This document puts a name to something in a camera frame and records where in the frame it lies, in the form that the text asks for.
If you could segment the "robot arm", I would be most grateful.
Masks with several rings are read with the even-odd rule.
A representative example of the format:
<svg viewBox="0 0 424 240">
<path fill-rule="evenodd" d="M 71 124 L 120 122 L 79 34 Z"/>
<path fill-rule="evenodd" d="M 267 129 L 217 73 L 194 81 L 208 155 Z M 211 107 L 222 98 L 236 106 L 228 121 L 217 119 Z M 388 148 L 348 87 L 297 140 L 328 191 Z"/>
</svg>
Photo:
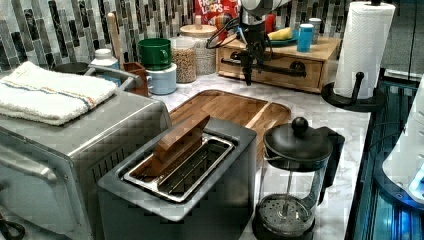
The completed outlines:
<svg viewBox="0 0 424 240">
<path fill-rule="evenodd" d="M 265 55 L 269 40 L 265 29 L 266 16 L 290 0 L 239 0 L 239 34 L 245 47 L 241 50 L 241 69 L 248 86 L 252 83 L 253 62 L 269 60 Z"/>
</svg>

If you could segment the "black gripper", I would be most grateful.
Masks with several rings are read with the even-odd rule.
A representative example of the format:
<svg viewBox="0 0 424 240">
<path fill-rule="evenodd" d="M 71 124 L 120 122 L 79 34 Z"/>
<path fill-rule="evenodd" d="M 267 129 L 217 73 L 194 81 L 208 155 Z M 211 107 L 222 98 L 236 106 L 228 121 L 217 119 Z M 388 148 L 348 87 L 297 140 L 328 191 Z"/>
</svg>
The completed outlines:
<svg viewBox="0 0 424 240">
<path fill-rule="evenodd" d="M 245 48 L 241 52 L 241 66 L 247 86 L 252 84 L 252 68 L 253 61 L 256 60 L 259 64 L 265 61 L 265 24 L 258 23 L 249 25 L 241 23 L 239 25 L 239 33 L 241 40 L 245 43 Z"/>
</svg>

